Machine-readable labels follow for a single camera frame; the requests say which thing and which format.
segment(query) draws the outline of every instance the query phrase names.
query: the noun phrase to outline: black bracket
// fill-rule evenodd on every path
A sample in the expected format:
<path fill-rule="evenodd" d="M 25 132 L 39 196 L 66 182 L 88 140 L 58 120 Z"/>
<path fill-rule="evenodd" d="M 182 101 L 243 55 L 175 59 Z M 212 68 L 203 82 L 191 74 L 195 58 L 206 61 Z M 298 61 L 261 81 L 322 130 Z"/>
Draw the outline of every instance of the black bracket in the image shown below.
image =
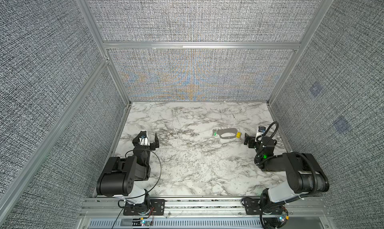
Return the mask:
<path fill-rule="evenodd" d="M 147 217 L 151 208 L 153 209 L 154 216 L 164 215 L 165 200 L 164 199 L 150 199 L 149 194 L 146 194 L 144 203 L 132 205 L 128 202 L 125 203 L 123 215 L 125 216 L 139 216 Z"/>
<path fill-rule="evenodd" d="M 166 201 L 164 199 L 151 199 L 151 207 L 154 207 L 153 215 L 155 216 L 164 215 L 165 203 Z"/>
<path fill-rule="evenodd" d="M 244 135 L 244 145 L 248 145 L 248 148 L 256 148 L 256 137 L 251 137 L 249 136 L 247 133 L 245 133 Z"/>
<path fill-rule="evenodd" d="M 259 215 L 260 214 L 260 199 L 244 198 L 243 204 L 247 215 Z"/>
<path fill-rule="evenodd" d="M 155 133 L 155 142 L 151 142 L 149 144 L 149 149 L 154 151 L 156 148 L 160 147 L 159 138 L 157 137 L 157 133 Z"/>
<path fill-rule="evenodd" d="M 247 215 L 260 215 L 260 199 L 244 198 L 243 204 Z M 281 215 L 283 210 L 280 206 L 272 207 L 271 215 Z"/>

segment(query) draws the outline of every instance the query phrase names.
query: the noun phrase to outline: textured wall panel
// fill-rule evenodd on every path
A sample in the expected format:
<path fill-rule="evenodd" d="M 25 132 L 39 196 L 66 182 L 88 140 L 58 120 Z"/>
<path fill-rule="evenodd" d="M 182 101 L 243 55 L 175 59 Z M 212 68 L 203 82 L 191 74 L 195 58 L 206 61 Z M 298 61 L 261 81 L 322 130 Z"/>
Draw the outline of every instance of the textured wall panel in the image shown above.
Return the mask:
<path fill-rule="evenodd" d="M 101 55 L 75 0 L 0 0 L 0 195 Z"/>
<path fill-rule="evenodd" d="M 134 101 L 267 100 L 292 50 L 115 49 Z"/>
<path fill-rule="evenodd" d="M 2 228 L 73 228 L 95 189 L 124 108 L 105 69 Z"/>
<path fill-rule="evenodd" d="M 321 0 L 87 0 L 105 40 L 300 41 Z"/>
<path fill-rule="evenodd" d="M 339 229 L 382 228 L 384 0 L 335 0 L 272 108 L 330 180 Z"/>

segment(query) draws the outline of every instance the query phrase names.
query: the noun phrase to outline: wire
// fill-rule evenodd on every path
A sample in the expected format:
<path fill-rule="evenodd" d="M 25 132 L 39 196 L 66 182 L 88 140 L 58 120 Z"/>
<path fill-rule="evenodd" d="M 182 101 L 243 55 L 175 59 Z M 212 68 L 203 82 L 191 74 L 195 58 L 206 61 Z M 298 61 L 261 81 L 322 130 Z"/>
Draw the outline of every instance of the wire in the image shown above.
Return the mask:
<path fill-rule="evenodd" d="M 152 212 L 152 222 L 151 222 L 151 225 L 150 225 L 149 227 L 152 226 L 152 224 L 154 223 L 154 221 L 155 221 L 154 212 Z"/>
<path fill-rule="evenodd" d="M 120 216 L 120 214 L 121 214 L 122 210 L 121 210 L 121 211 L 120 211 L 120 213 L 118 214 L 118 217 L 116 217 L 116 220 L 115 220 L 115 222 L 113 223 L 113 225 L 112 225 L 111 229 L 113 229 L 113 226 L 114 226 L 114 225 L 115 225 L 115 223 L 117 222 L 117 220 L 118 220 L 118 218 L 119 218 L 119 216 Z"/>
<path fill-rule="evenodd" d="M 245 199 L 255 200 L 254 198 L 250 198 L 250 197 L 242 198 L 241 201 L 240 201 L 240 203 L 241 203 L 241 205 L 243 205 L 243 207 L 248 207 L 248 206 L 244 205 L 244 203 L 243 203 L 243 201 L 244 201 Z"/>
<path fill-rule="evenodd" d="M 266 136 L 267 132 L 269 131 L 269 129 L 271 129 L 271 127 L 276 124 L 276 128 L 275 130 L 273 131 L 272 135 L 268 138 L 268 140 L 265 142 L 265 145 L 268 145 L 268 142 L 269 140 L 272 139 L 272 137 L 276 134 L 277 130 L 279 129 L 279 123 L 277 121 L 274 121 L 271 123 L 270 126 L 268 126 L 267 130 L 265 131 L 265 133 L 263 133 L 264 136 Z"/>
<path fill-rule="evenodd" d="M 260 152 L 256 154 L 255 159 L 253 160 L 253 162 L 254 162 L 255 164 L 257 163 L 257 162 L 256 162 L 257 157 L 258 157 L 262 152 L 263 152 L 263 150 L 260 150 Z"/>
<path fill-rule="evenodd" d="M 151 210 L 149 210 L 149 214 L 148 214 L 148 216 L 147 216 L 147 217 L 142 217 L 142 219 L 143 219 L 143 220 L 148 219 L 148 218 L 151 216 L 151 212 L 152 212 L 153 209 L 155 209 L 155 208 L 152 207 Z"/>
<path fill-rule="evenodd" d="M 124 200 L 118 200 L 118 207 L 120 207 L 120 208 L 124 208 L 123 206 L 120 206 L 120 202 L 121 201 L 124 201 Z"/>
<path fill-rule="evenodd" d="M 300 194 L 294 198 L 290 198 L 288 200 L 285 200 L 285 201 L 280 201 L 280 202 L 277 202 L 277 203 L 271 203 L 271 204 L 268 204 L 266 205 L 265 207 L 263 207 L 261 210 L 260 210 L 260 222 L 262 224 L 262 227 L 264 229 L 267 229 L 265 227 L 265 224 L 264 224 L 264 221 L 263 221 L 263 211 L 266 210 L 267 208 L 270 208 L 272 206 L 279 206 L 279 205 L 284 205 L 285 203 L 290 203 L 290 202 L 293 202 L 293 201 L 296 201 L 298 200 L 299 198 L 304 198 L 304 197 L 309 197 L 309 196 L 314 196 L 316 194 L 316 191 L 317 191 L 317 185 L 318 185 L 318 181 L 317 181 L 317 177 L 316 177 L 316 171 L 314 170 L 314 167 L 313 165 L 311 164 L 311 162 L 308 160 L 308 158 L 306 156 L 304 156 L 303 154 L 299 153 L 299 152 L 292 152 L 294 153 L 295 155 L 298 155 L 299 157 L 301 157 L 303 159 L 303 161 L 308 165 L 308 167 L 310 168 L 310 171 L 312 173 L 312 181 L 313 181 L 313 188 L 311 190 L 310 193 L 305 193 L 305 194 Z M 280 228 L 282 226 L 284 226 L 285 223 L 281 224 L 280 226 L 277 226 L 277 228 Z"/>
<path fill-rule="evenodd" d="M 181 212 L 180 212 L 179 214 L 177 214 L 176 216 L 173 216 L 173 217 L 168 217 L 168 216 L 164 216 L 164 215 L 163 215 L 163 217 L 165 217 L 166 219 L 168 219 L 168 218 L 175 218 L 175 217 L 177 217 L 177 216 L 180 216 L 183 212 L 184 212 L 184 210 L 181 211 Z"/>
<path fill-rule="evenodd" d="M 273 156 L 267 157 L 266 159 L 264 159 L 264 160 L 262 160 L 261 162 L 259 162 L 259 163 L 257 164 L 257 166 L 264 164 L 266 161 L 268 161 L 268 160 L 270 160 L 270 159 L 272 159 L 272 158 L 274 158 L 274 157 L 282 157 L 282 156 L 283 156 L 283 155 L 280 154 L 280 155 L 273 155 Z"/>
<path fill-rule="evenodd" d="M 159 164 L 160 164 L 160 175 L 159 175 L 159 178 L 157 179 L 157 182 L 155 183 L 155 185 L 154 185 L 151 189 L 149 189 L 149 191 L 147 191 L 147 192 L 144 193 L 143 195 L 136 196 L 136 197 L 133 197 L 133 198 L 139 198 L 139 197 L 141 197 L 141 196 L 145 196 L 147 193 L 149 193 L 150 191 L 152 191 L 152 190 L 156 187 L 157 183 L 160 181 L 161 172 L 162 172 L 161 161 L 160 161 L 159 156 L 158 156 L 156 153 L 154 153 L 152 150 L 149 150 L 149 149 L 140 149 L 140 150 L 150 151 L 150 152 L 152 152 L 152 153 L 157 157 L 157 159 L 159 160 Z M 125 153 L 125 158 L 127 158 L 127 153 L 132 152 L 132 151 L 133 151 L 133 150 L 126 152 L 126 153 Z"/>

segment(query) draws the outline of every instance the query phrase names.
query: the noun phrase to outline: white marble surface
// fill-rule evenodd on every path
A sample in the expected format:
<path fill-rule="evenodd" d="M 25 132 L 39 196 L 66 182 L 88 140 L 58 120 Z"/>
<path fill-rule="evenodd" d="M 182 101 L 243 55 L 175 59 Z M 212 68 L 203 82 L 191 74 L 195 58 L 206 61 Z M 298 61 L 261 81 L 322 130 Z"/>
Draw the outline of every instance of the white marble surface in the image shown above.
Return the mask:
<path fill-rule="evenodd" d="M 255 150 L 243 145 L 244 133 L 254 136 L 258 126 L 267 127 L 272 121 L 265 103 L 134 102 L 115 155 L 124 157 L 132 150 L 132 139 L 140 131 L 147 131 L 151 142 L 156 132 L 162 175 L 151 196 L 259 195 L 284 181 L 285 172 L 262 172 L 253 163 Z M 212 136 L 218 127 L 238 128 L 242 136 L 228 140 Z M 285 152 L 279 135 L 277 139 L 275 155 Z M 151 188 L 159 176 L 154 155 L 150 165 L 150 179 L 135 182 L 142 188 Z"/>

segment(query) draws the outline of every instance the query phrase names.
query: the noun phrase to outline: metal extrusion bar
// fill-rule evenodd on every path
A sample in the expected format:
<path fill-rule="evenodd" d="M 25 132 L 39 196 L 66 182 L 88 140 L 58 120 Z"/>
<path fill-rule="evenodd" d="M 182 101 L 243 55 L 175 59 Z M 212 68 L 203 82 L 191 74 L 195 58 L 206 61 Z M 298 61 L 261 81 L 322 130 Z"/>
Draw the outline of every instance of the metal extrusion bar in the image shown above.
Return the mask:
<path fill-rule="evenodd" d="M 246 215 L 240 200 L 243 197 L 157 197 L 165 199 L 164 216 L 155 217 L 254 217 Z M 116 218 L 121 211 L 118 198 L 87 198 L 79 218 Z M 309 197 L 286 204 L 292 217 L 330 217 L 324 201 Z"/>
<path fill-rule="evenodd" d="M 288 42 L 103 42 L 105 49 L 299 49 Z"/>
<path fill-rule="evenodd" d="M 131 99 L 128 97 L 127 90 L 124 86 L 124 83 L 122 82 L 120 75 L 118 71 L 116 70 L 115 64 L 113 63 L 113 60 L 111 56 L 109 55 L 108 50 L 106 51 L 106 55 L 109 59 L 108 69 L 112 76 L 113 81 L 115 82 L 116 88 L 118 89 L 120 96 L 122 100 L 125 102 L 126 105 L 128 105 L 131 102 Z"/>
<path fill-rule="evenodd" d="M 196 101 L 193 101 L 193 100 L 175 100 L 175 101 L 132 101 L 132 102 L 235 102 L 235 103 L 240 103 L 240 102 L 262 102 L 262 103 L 266 103 L 266 100 L 262 100 L 262 101 L 234 101 L 234 100 L 217 100 L 217 101 L 200 101 L 200 100 L 196 100 Z"/>
<path fill-rule="evenodd" d="M 88 24 L 89 30 L 92 33 L 92 36 L 96 42 L 96 45 L 98 46 L 98 48 L 100 50 L 100 53 L 103 55 L 103 57 L 107 57 L 109 59 L 109 61 L 112 62 L 107 50 L 103 47 L 103 37 L 100 33 L 99 27 L 97 26 L 95 19 L 91 13 L 91 10 L 89 8 L 87 0 L 76 0 L 76 1 L 79 5 L 81 13 L 84 16 L 85 21 Z M 121 80 L 118 72 L 116 71 L 116 68 L 113 65 L 113 63 L 111 63 L 108 66 L 108 69 L 111 73 L 113 81 L 115 82 L 115 86 L 121 95 L 121 98 L 123 99 L 125 104 L 128 105 L 130 103 L 130 99 L 128 97 L 127 90 L 125 89 L 125 87 L 122 83 L 122 80 Z"/>
<path fill-rule="evenodd" d="M 271 114 L 271 117 L 272 117 L 273 121 L 277 121 L 276 120 L 276 115 L 275 115 L 275 112 L 273 111 L 273 109 L 268 104 L 267 104 L 267 107 L 268 107 L 268 110 L 269 110 L 269 112 Z M 289 144 L 288 138 L 285 135 L 285 133 L 284 133 L 284 131 L 283 131 L 283 129 L 281 127 L 279 127 L 279 129 L 278 129 L 278 133 L 279 133 L 279 135 L 281 137 L 281 140 L 283 141 L 283 144 L 284 144 L 285 149 L 287 150 L 287 152 L 293 152 L 292 147 Z"/>
<path fill-rule="evenodd" d="M 101 55 L 103 55 L 103 57 L 106 57 L 106 51 L 105 49 L 103 49 L 102 45 L 103 38 L 99 31 L 99 27 L 97 26 L 96 21 L 91 13 L 87 0 L 76 0 L 76 2 L 79 5 L 80 11 L 83 14 L 83 17 L 88 25 L 89 30 L 91 31 L 91 34 L 96 42 L 97 47 L 100 50 Z"/>
<path fill-rule="evenodd" d="M 127 117 L 128 117 L 128 114 L 129 114 L 131 108 L 132 108 L 132 103 L 129 103 L 124 108 L 124 113 L 123 113 L 123 115 L 121 117 L 119 128 L 116 131 L 115 137 L 113 138 L 113 142 L 112 142 L 111 148 L 109 149 L 108 157 L 105 159 L 104 166 L 107 164 L 107 161 L 108 161 L 109 157 L 113 157 L 113 155 L 115 154 L 116 147 L 118 146 L 122 130 L 123 130 L 124 126 L 125 126 L 125 122 L 127 121 Z M 94 197 L 97 196 L 96 188 L 93 191 L 93 196 Z"/>
<path fill-rule="evenodd" d="M 276 82 L 276 85 L 271 92 L 271 95 L 270 95 L 269 100 L 268 100 L 269 105 L 272 105 L 275 102 L 277 95 L 280 93 L 284 84 L 288 80 L 289 75 L 291 74 L 292 70 L 295 68 L 300 57 L 304 53 L 305 48 L 309 44 L 312 36 L 314 35 L 315 31 L 319 27 L 321 21 L 323 20 L 325 14 L 327 13 L 327 11 L 328 11 L 328 9 L 331 6 L 333 1 L 334 0 L 322 0 L 321 1 L 317 11 L 315 12 L 315 15 L 313 16 L 305 34 L 301 40 L 300 48 L 292 54 L 292 57 L 291 57 L 289 63 L 287 64 L 286 68 L 284 69 L 283 73 L 281 74 L 280 78 Z"/>
<path fill-rule="evenodd" d="M 66 126 L 70 123 L 73 115 L 81 106 L 81 103 L 88 95 L 93 85 L 96 83 L 103 69 L 106 68 L 107 63 L 107 58 L 104 58 L 99 62 L 89 78 L 84 82 L 81 89 L 77 92 L 76 96 L 72 99 L 67 108 L 61 114 L 60 118 L 56 121 L 55 125 L 44 137 L 43 141 L 32 154 L 31 158 L 26 162 L 17 177 L 13 180 L 11 185 L 9 185 L 7 190 L 2 195 L 0 199 L 0 226 L 4 223 L 13 206 L 17 203 L 20 196 L 36 172 L 39 170 L 40 166 L 43 164 L 44 160 L 48 156 L 57 140 L 60 138 Z"/>

